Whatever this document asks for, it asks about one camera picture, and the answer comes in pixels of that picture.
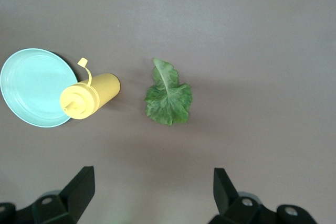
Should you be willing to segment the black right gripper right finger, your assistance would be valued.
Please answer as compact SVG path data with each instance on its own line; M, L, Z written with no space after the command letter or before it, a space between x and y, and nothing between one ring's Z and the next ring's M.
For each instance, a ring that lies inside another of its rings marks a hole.
M250 194L239 195L223 168L214 169L213 195L218 215L210 223L316 223L301 207L280 205L274 212Z

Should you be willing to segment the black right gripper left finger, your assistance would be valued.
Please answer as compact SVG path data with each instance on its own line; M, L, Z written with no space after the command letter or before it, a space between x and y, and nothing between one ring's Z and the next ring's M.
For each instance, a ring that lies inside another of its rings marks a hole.
M1 223L77 223L95 195L94 171L83 167L63 190L45 194L23 209L2 202Z

